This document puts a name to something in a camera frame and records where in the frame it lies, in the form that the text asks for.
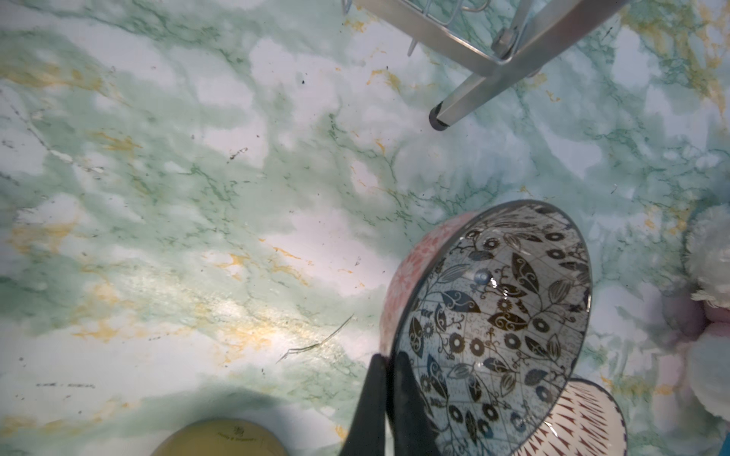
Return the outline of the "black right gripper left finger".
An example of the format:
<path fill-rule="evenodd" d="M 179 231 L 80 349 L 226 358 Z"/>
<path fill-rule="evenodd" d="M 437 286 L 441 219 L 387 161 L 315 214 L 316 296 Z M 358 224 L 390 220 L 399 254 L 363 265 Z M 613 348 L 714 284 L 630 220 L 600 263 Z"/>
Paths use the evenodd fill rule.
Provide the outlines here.
<path fill-rule="evenodd" d="M 359 404 L 341 456 L 383 456 L 385 454 L 387 361 L 374 355 L 367 370 Z"/>

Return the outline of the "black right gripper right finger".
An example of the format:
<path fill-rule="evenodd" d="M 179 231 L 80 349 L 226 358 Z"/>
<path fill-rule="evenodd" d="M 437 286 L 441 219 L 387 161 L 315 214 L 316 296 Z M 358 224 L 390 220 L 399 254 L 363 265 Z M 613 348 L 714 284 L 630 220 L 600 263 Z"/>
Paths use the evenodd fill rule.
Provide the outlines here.
<path fill-rule="evenodd" d="M 389 418 L 395 455 L 440 455 L 410 358 L 403 351 L 392 362 Z"/>

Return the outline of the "black leaf patterned bowl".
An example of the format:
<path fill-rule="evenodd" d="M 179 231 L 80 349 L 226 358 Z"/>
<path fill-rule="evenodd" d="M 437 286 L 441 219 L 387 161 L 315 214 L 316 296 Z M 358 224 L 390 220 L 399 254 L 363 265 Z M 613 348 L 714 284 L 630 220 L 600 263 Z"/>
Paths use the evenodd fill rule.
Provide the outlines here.
<path fill-rule="evenodd" d="M 509 201 L 450 218 L 398 266 L 379 351 L 406 355 L 444 455 L 509 455 L 564 391 L 589 326 L 589 253 L 560 209 Z"/>

